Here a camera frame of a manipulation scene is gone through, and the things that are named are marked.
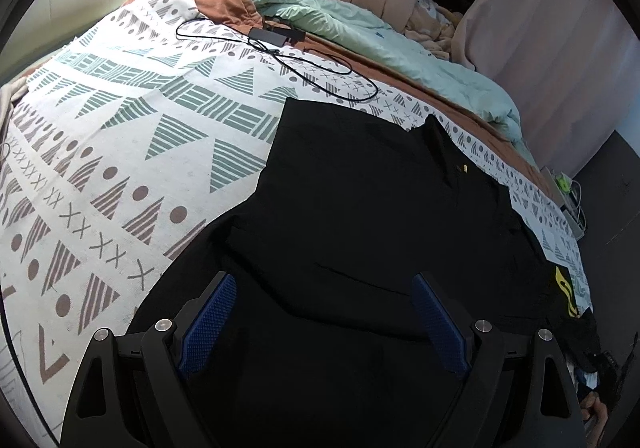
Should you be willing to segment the black garment with yellow logo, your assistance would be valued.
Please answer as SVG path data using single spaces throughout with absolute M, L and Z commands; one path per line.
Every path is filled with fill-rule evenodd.
M 181 383 L 210 446 L 436 446 L 461 380 L 421 329 L 421 272 L 502 332 L 547 329 L 565 360 L 582 345 L 570 273 L 434 116 L 404 130 L 288 101 L 254 194 L 170 264 L 131 330 L 220 272 L 236 302 Z

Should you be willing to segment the patterned white bed blanket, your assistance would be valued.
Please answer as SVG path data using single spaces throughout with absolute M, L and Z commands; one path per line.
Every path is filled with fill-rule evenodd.
M 274 26 L 303 31 L 252 0 L 127 0 L 23 76 L 1 139 L 1 402 L 31 444 L 60 437 L 91 333 L 125 330 L 196 235 L 255 190 L 288 98 L 405 130 L 437 116 L 590 306 L 576 239 L 529 152 L 318 35 L 248 37 Z

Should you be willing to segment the beige folded garment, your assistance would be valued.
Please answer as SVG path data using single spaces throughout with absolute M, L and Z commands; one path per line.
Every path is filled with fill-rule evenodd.
M 9 117 L 14 102 L 20 101 L 28 92 L 27 78 L 6 83 L 1 87 L 1 131 L 4 132 L 9 123 Z

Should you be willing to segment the pink right curtain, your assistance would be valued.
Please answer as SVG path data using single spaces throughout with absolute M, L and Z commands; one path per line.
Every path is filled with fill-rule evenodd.
M 639 100 L 639 40 L 612 0 L 475 0 L 451 51 L 511 96 L 536 161 L 566 174 Z

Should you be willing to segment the beige fluffy blanket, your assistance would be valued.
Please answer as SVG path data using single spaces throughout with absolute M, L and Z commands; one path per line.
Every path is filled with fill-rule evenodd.
M 463 15 L 450 12 L 434 0 L 416 0 L 402 34 L 438 59 L 451 59 L 451 41 Z

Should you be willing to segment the black power adapter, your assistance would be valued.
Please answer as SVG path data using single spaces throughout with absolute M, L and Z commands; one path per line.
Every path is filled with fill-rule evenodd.
M 274 26 L 269 30 L 251 28 L 250 32 L 248 32 L 248 37 L 273 46 L 282 47 L 285 44 L 295 45 L 305 41 L 306 33 L 297 29 Z

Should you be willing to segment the mint green duvet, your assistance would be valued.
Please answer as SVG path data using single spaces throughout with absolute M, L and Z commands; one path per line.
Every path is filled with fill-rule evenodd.
M 528 153 L 518 108 L 490 78 L 435 57 L 367 9 L 344 0 L 253 0 L 258 12 L 369 58 L 489 123 L 521 154 Z

